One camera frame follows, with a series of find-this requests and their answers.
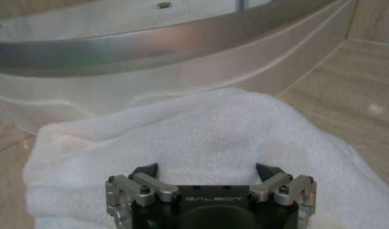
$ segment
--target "black screw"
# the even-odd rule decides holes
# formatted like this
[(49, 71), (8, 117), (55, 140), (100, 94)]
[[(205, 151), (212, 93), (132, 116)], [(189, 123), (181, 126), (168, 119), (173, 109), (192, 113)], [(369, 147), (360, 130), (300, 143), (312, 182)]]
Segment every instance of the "black screw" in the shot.
[(289, 194), (289, 187), (287, 185), (281, 185), (281, 187), (279, 187), (279, 192), (281, 194)]
[(249, 193), (247, 195), (247, 199), (248, 199), (249, 203), (257, 202), (257, 197), (256, 197), (256, 195), (253, 193)]
[(113, 181), (113, 176), (111, 176), (111, 177), (108, 178), (108, 183), (112, 184), (112, 181)]
[(143, 185), (141, 186), (140, 193), (141, 194), (149, 194), (151, 193), (151, 188), (148, 187), (148, 185)]

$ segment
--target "marble tile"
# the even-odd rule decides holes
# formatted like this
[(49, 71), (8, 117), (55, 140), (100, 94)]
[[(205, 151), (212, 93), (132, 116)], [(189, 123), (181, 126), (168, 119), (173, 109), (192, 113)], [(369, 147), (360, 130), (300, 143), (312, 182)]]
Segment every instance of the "marble tile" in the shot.
[(0, 151), (0, 229), (32, 229), (33, 217), (27, 213), (23, 168), (36, 137), (32, 136)]
[(0, 113), (0, 150), (29, 137), (31, 134), (17, 129)]
[(0, 19), (40, 13), (95, 0), (0, 0)]
[(345, 42), (279, 98), (357, 149), (389, 184), (389, 46)]
[(389, 43), (389, 0), (359, 0), (349, 37)]

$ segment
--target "metal frame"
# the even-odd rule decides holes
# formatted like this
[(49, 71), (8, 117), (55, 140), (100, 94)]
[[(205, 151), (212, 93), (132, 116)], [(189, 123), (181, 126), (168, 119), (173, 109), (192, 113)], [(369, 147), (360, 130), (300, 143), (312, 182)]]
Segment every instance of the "metal frame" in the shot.
[(0, 72), (71, 77), (173, 64), (257, 40), (335, 1), (277, 0), (244, 12), (152, 30), (48, 42), (0, 42)]

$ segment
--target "silver metal trim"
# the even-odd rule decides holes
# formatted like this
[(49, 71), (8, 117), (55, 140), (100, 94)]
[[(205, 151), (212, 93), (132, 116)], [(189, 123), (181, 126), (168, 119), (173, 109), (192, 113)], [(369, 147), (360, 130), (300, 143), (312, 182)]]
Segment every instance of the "silver metal trim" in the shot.
[(176, 185), (165, 184), (144, 173), (135, 174), (132, 179), (141, 185), (148, 185), (151, 189), (153, 189), (153, 191), (156, 192), (163, 202), (173, 202), (175, 197), (180, 191)]
[(0, 42), (0, 73), (31, 77), (111, 74), (164, 66), (247, 44), (337, 0), (277, 0), (168, 27), (107, 36)]
[(267, 202), (269, 194), (284, 184), (289, 183), (289, 177), (285, 173), (277, 173), (264, 183), (251, 186), (251, 193), (256, 196), (257, 202)]

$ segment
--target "floor tile grout line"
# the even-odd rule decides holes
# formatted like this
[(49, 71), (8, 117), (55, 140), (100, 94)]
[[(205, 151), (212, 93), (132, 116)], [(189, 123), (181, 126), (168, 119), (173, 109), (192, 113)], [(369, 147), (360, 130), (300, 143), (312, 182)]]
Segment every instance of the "floor tile grout line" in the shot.
[(35, 135), (29, 135), (28, 137), (23, 138), (21, 140), (19, 140), (17, 142), (11, 143), (8, 146), (5, 146), (3, 149), (0, 149), (0, 152), (4, 151), (5, 149), (8, 149), (9, 147), (15, 146), (17, 143), (28, 140), (31, 137), (33, 137)]
[(389, 43), (375, 42), (375, 41), (371, 41), (371, 40), (363, 40), (363, 39), (356, 39), (356, 38), (348, 38), (348, 40), (349, 40), (349, 41), (355, 41), (355, 42), (361, 42), (361, 43), (375, 44), (375, 45), (389, 46)]

